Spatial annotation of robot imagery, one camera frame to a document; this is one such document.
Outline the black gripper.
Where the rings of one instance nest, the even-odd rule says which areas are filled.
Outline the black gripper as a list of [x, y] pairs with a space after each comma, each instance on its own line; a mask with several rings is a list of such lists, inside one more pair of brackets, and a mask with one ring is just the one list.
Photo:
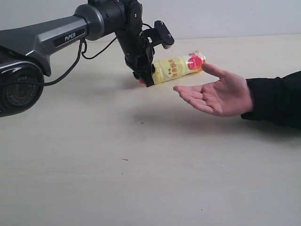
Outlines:
[[154, 47], [143, 33], [138, 35], [127, 32], [125, 36], [127, 41], [126, 60], [129, 67], [133, 70], [134, 77], [142, 82], [146, 87], [154, 85], [153, 75], [153, 56]]

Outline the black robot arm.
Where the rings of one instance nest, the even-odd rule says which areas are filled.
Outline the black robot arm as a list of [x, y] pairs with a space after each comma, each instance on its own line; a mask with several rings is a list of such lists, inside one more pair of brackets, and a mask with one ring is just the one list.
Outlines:
[[52, 73], [53, 54], [78, 43], [75, 63], [86, 57], [87, 42], [110, 34], [121, 46], [126, 65], [136, 79], [154, 84], [155, 46], [168, 47], [173, 39], [161, 21], [143, 22], [143, 7], [136, 0], [90, 0], [72, 16], [0, 32], [0, 115], [23, 113], [39, 100], [43, 89], [71, 72], [45, 81]]

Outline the black sleeved forearm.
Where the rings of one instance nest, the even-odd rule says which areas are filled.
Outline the black sleeved forearm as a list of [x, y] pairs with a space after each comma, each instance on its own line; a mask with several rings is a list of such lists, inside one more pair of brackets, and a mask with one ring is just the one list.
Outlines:
[[301, 128], [301, 72], [283, 78], [247, 79], [253, 109], [244, 120], [268, 121], [278, 126]]

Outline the person's open bare hand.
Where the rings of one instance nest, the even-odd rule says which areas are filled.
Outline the person's open bare hand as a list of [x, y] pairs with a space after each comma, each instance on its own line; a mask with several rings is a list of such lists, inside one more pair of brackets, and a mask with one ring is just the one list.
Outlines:
[[253, 99], [246, 79], [204, 63], [202, 69], [219, 78], [198, 86], [174, 86], [173, 90], [195, 109], [217, 117], [234, 117], [253, 110]]

